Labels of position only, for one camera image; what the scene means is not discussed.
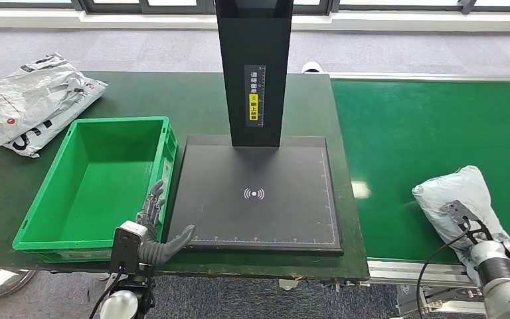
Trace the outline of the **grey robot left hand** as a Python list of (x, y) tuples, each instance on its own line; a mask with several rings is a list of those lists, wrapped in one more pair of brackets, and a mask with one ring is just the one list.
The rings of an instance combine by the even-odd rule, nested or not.
[(160, 243), (157, 240), (157, 231), (155, 222), (158, 221), (161, 207), (164, 205), (164, 198), (161, 195), (164, 192), (164, 181), (156, 181), (145, 196), (142, 208), (135, 216), (135, 222), (146, 228), (146, 233), (142, 236), (141, 246), (138, 256), (141, 263), (151, 266), (164, 265), (171, 257), (183, 249), (193, 238), (196, 227), (194, 225), (186, 226), (182, 233), (167, 243)]

